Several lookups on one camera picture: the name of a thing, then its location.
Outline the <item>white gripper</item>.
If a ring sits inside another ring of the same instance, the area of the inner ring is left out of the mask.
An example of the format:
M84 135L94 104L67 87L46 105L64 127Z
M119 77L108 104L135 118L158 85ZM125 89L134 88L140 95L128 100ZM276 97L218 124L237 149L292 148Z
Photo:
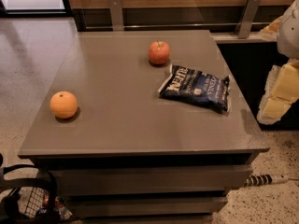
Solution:
M265 94L259 104L257 120L261 124L272 125L289 111L299 99L299 61L274 65L270 70Z

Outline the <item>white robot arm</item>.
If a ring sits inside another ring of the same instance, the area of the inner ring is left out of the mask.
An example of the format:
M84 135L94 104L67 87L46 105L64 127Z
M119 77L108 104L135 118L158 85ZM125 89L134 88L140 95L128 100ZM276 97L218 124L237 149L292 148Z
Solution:
M257 120L272 125L299 99L299 0L267 29L271 32L276 29L278 52L289 59L281 67L272 66L259 104Z

